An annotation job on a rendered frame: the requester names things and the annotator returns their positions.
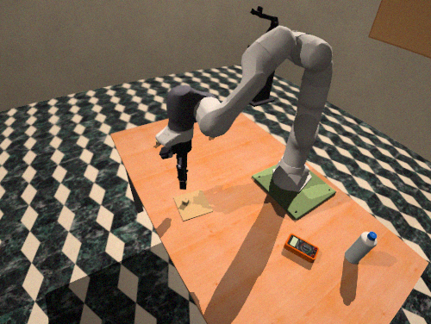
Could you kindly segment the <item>tan flat mat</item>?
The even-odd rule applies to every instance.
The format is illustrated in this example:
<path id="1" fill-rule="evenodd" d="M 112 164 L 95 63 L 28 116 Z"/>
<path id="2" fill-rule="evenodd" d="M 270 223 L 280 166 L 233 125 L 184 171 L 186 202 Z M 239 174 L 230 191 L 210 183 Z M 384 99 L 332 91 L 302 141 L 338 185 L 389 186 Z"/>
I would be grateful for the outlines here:
<path id="1" fill-rule="evenodd" d="M 187 197 L 190 200 L 187 206 L 181 203 L 184 197 Z M 183 221 L 214 212 L 206 196 L 203 194 L 202 189 L 175 196 L 174 201 Z"/>

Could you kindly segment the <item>orange pocket multimeter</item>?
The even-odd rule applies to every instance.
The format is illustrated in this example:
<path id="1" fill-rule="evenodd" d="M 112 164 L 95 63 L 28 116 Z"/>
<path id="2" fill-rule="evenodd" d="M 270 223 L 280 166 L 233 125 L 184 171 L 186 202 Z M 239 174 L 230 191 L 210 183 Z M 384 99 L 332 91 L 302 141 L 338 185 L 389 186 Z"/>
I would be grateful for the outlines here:
<path id="1" fill-rule="evenodd" d="M 296 254 L 298 257 L 313 263 L 319 248 L 310 244 L 308 241 L 299 238 L 294 234 L 290 234 L 284 244 L 284 249 Z"/>

